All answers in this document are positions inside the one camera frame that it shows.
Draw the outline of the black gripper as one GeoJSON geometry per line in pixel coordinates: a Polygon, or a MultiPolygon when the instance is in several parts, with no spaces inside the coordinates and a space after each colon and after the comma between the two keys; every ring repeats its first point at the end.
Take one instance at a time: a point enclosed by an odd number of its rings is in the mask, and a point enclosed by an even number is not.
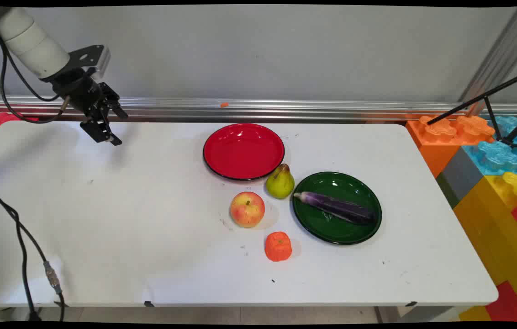
{"type": "Polygon", "coordinates": [[[112,133],[107,118],[110,111],[121,120],[127,119],[128,114],[121,108],[120,96],[108,84],[96,83],[91,77],[93,73],[94,68],[76,68],[54,74],[41,81],[52,84],[56,96],[68,100],[67,105],[58,111],[58,116],[63,114],[67,106],[72,106],[87,117],[79,126],[96,143],[121,145],[122,141],[112,133]]]}

